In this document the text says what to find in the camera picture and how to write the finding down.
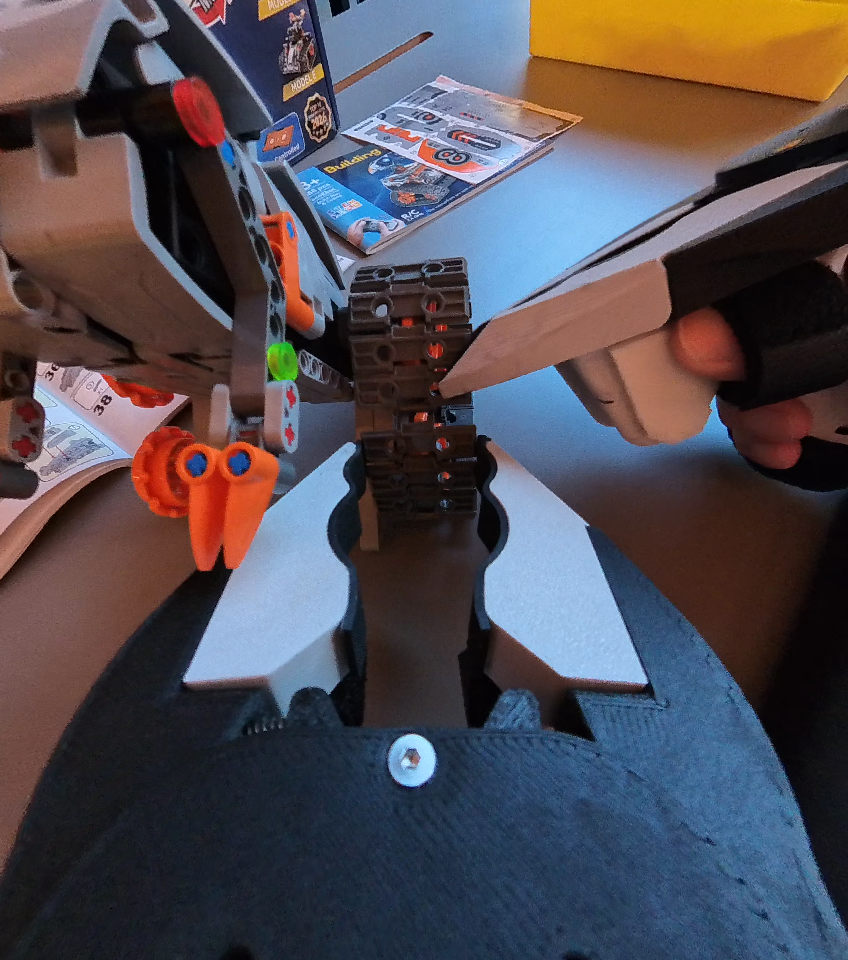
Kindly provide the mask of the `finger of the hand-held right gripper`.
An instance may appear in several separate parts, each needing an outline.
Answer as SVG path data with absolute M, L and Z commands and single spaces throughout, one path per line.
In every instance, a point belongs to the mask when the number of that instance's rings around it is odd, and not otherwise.
M 723 229 L 754 212 L 764 213 L 770 205 L 779 199 L 796 197 L 797 190 L 838 171 L 847 165 L 847 161 L 835 162 L 807 170 L 795 171 L 775 178 L 764 184 L 748 187 L 740 192 L 719 198 L 696 208 L 684 210 L 684 216 L 671 220 L 665 228 L 641 236 L 628 235 L 633 241 L 628 247 L 617 246 L 610 257 L 578 265 L 561 281 L 550 284 L 525 301 L 515 304 L 502 315 L 515 314 L 523 309 L 542 304 L 562 294 L 587 286 L 588 284 L 612 277 L 627 269 L 646 262 L 660 260 L 688 244 L 693 244 L 714 231 Z
M 607 349 L 659 329 L 670 313 L 662 260 L 586 270 L 559 291 L 491 318 L 440 390 L 450 399 Z

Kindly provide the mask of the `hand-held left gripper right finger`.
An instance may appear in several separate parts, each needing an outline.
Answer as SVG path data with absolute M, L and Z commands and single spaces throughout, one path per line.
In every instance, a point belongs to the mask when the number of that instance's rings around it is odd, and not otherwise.
M 587 523 L 488 438 L 478 440 L 478 570 L 459 669 L 468 725 L 528 690 L 548 726 L 570 727 L 575 690 L 646 693 L 647 677 Z

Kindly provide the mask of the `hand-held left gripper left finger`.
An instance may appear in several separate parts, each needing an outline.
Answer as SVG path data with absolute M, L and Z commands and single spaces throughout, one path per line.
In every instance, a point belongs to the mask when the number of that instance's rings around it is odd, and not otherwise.
M 265 514 L 185 673 L 187 687 L 263 688 L 282 714 L 298 690 L 320 689 L 345 725 L 361 724 L 366 641 L 349 553 L 364 486 L 361 453 L 348 442 Z

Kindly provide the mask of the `dark grey toy track belt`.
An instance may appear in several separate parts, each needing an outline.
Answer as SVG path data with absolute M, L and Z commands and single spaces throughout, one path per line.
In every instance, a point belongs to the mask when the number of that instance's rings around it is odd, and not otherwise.
M 358 438 L 380 516 L 472 517 L 472 397 L 440 392 L 473 336 L 466 261 L 360 269 L 349 309 Z

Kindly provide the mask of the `grey orange block toy robot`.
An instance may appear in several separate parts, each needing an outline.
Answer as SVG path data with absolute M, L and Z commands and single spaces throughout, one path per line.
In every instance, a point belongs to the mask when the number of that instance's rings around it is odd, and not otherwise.
M 347 293 L 258 95 L 181 2 L 0 2 L 0 498 L 38 486 L 39 362 L 203 407 L 134 464 L 236 569 L 297 449 L 300 401 L 350 395 Z

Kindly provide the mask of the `grey desk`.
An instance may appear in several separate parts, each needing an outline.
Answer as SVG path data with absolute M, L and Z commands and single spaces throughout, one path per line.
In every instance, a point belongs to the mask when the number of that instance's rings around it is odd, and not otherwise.
M 532 57 L 528 2 L 319 2 L 348 127 L 447 75 L 582 120 L 521 172 L 373 262 L 468 261 L 480 324 L 824 104 Z M 691 621 L 755 703 L 790 631 L 835 495 L 754 474 L 712 418 L 634 448 L 551 368 L 475 395 L 489 435 L 607 534 Z M 0 581 L 0 873 L 58 739 L 120 646 L 193 570 L 183 521 L 153 515 L 129 469 L 96 479 Z M 366 721 L 462 726 L 457 655 L 485 555 L 458 519 L 354 552 L 367 622 Z

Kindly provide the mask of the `yellow storage bin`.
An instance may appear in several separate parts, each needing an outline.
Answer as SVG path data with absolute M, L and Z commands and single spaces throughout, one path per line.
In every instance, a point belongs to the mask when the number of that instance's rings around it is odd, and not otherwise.
M 820 103 L 848 76 L 848 1 L 532 1 L 529 51 Z

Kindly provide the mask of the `blue cover booklet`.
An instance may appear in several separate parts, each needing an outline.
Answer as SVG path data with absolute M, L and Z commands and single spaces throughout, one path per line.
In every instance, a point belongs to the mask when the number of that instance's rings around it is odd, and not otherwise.
M 297 178 L 324 226 L 369 254 L 549 152 L 537 150 L 476 185 L 369 147 L 298 171 Z

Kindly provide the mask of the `open instruction booklet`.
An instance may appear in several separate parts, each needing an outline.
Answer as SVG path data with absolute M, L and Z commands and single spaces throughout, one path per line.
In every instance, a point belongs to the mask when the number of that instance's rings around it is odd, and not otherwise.
M 96 478 L 128 467 L 143 439 L 187 402 L 144 409 L 114 394 L 103 376 L 81 367 L 38 364 L 35 398 L 46 412 L 44 449 L 28 467 L 38 489 L 27 500 L 0 500 L 0 580 L 46 523 Z

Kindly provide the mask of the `blue toy robot box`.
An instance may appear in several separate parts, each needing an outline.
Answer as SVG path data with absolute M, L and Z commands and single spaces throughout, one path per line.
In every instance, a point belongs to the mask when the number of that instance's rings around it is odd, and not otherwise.
M 272 117 L 259 161 L 300 162 L 338 130 L 315 2 L 189 1 Z

